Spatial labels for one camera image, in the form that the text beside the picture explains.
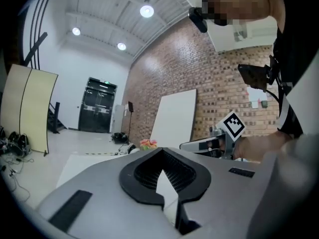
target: speaker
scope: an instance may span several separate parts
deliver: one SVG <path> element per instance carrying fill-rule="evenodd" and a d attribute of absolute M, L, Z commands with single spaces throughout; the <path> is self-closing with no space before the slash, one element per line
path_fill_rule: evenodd
<path fill-rule="evenodd" d="M 132 104 L 131 102 L 129 102 L 129 111 L 130 111 L 130 112 L 134 112 L 134 110 L 133 110 L 133 104 Z"/>

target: white leaning board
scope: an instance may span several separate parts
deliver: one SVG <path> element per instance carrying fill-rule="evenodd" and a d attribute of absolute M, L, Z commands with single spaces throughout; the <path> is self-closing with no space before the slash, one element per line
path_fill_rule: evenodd
<path fill-rule="evenodd" d="M 196 106 L 196 89 L 164 96 L 160 100 L 151 140 L 158 147 L 174 147 L 190 141 Z"/>

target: brick wall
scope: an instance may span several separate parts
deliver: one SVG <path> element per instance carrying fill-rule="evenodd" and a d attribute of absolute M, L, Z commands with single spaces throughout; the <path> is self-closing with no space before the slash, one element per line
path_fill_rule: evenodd
<path fill-rule="evenodd" d="M 271 46 L 217 53 L 208 37 L 189 19 L 182 20 L 160 36 L 132 65 L 123 104 L 134 104 L 130 140 L 138 144 L 149 138 L 162 96 L 197 89 L 193 139 L 208 136 L 231 110 L 245 121 L 245 136 L 270 134 L 276 130 L 278 103 L 268 94 L 268 108 L 252 109 L 237 65 L 269 64 Z M 277 85 L 269 86 L 278 95 Z M 122 130 L 128 132 L 130 114 Z"/>

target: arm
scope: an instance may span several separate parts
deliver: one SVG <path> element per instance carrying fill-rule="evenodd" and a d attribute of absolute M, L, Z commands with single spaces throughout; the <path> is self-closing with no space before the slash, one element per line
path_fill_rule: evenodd
<path fill-rule="evenodd" d="M 261 161 L 266 152 L 280 149 L 291 139 L 289 135 L 281 131 L 266 136 L 242 137 L 238 139 L 234 159 Z"/>

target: black slot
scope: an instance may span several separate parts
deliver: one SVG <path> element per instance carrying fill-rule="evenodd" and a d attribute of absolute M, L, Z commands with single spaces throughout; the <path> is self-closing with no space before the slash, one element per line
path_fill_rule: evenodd
<path fill-rule="evenodd" d="M 78 190 L 50 218 L 49 222 L 61 231 L 67 232 L 91 196 L 90 192 Z"/>
<path fill-rule="evenodd" d="M 249 178 L 253 178 L 255 172 L 254 171 L 249 171 L 249 170 L 244 170 L 244 169 L 240 169 L 240 168 L 230 168 L 229 172 L 234 173 L 234 174 L 238 174 L 241 176 L 245 176 L 245 177 L 249 177 Z"/>

